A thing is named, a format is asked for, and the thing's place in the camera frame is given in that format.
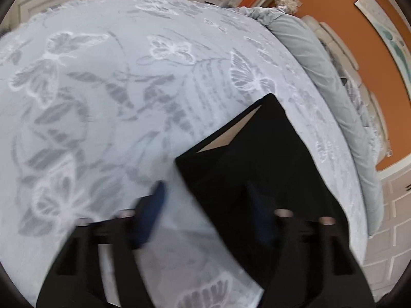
headboard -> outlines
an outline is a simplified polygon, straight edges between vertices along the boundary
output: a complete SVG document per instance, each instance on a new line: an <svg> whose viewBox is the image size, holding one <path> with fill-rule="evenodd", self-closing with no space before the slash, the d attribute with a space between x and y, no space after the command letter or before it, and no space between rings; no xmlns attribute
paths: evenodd
<svg viewBox="0 0 411 308"><path fill-rule="evenodd" d="M349 76L358 85L361 93L361 98L367 106L370 116L375 118L375 123L381 136L382 150L378 157L378 162L386 156L391 156L391 146L388 138L388 129L381 107L377 97L373 92L368 90L364 85L358 70L360 66L344 41L336 34L336 32L325 22L318 22L312 16L304 16L301 18L305 24L321 39L322 42L330 49L330 51L338 58L341 65L347 71Z"/></svg>

canvas painting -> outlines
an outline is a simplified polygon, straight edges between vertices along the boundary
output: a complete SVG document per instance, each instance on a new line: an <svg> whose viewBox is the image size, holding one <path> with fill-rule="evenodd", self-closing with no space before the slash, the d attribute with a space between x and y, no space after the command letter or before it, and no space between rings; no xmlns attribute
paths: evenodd
<svg viewBox="0 0 411 308"><path fill-rule="evenodd" d="M411 55L394 23L375 0L358 0L355 5L377 30L390 50L404 79L408 96L411 98Z"/></svg>

orange wall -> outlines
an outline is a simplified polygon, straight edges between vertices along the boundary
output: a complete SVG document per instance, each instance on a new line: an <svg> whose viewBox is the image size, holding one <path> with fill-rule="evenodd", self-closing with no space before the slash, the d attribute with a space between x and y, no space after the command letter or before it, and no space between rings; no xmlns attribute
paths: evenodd
<svg viewBox="0 0 411 308"><path fill-rule="evenodd" d="M348 45L360 65L364 84L374 92L384 112L393 156L377 169L411 153L411 105L404 82L388 48L365 16L354 6L357 0L300 0L297 16L311 15L328 23ZM408 48L411 33L388 0L376 0L400 31Z"/></svg>

folded black fabric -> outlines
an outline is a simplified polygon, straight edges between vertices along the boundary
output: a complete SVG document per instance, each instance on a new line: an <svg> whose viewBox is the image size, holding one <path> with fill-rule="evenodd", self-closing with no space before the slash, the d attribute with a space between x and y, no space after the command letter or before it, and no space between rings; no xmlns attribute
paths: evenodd
<svg viewBox="0 0 411 308"><path fill-rule="evenodd" d="M250 186L263 196L268 212L289 209L311 221L334 217L348 244L344 211L272 94L256 101L175 162L227 248L264 289L276 267L279 247L262 242L256 235Z"/></svg>

beige lining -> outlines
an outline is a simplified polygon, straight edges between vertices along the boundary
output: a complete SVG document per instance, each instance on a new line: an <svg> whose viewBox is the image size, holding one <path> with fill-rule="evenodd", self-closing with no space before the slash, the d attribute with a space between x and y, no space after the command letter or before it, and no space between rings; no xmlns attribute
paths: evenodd
<svg viewBox="0 0 411 308"><path fill-rule="evenodd" d="M212 142L210 142L207 146L199 150L197 153L200 153L202 151L208 151L210 149L214 149L217 147L227 146L228 144L230 144L233 138L238 134L238 132L242 130L245 124L248 123L248 121L251 119L251 117L254 116L254 114L257 112L257 110L260 107L261 105L258 108L255 108L254 110L252 110L247 116L241 119L237 124L230 127L227 131L221 134L218 138L214 139Z"/></svg>

